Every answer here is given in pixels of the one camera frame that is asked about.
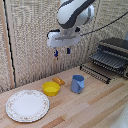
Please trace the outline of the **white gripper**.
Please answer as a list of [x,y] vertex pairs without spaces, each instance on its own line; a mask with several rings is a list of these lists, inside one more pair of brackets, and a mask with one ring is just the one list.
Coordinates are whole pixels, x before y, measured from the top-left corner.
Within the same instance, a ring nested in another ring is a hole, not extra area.
[[[71,46],[80,41],[80,34],[75,32],[71,35],[63,35],[59,29],[52,30],[47,34],[47,45],[51,48],[61,46]],[[67,48],[67,54],[71,54],[71,48]],[[54,56],[58,57],[58,50],[55,50]]]

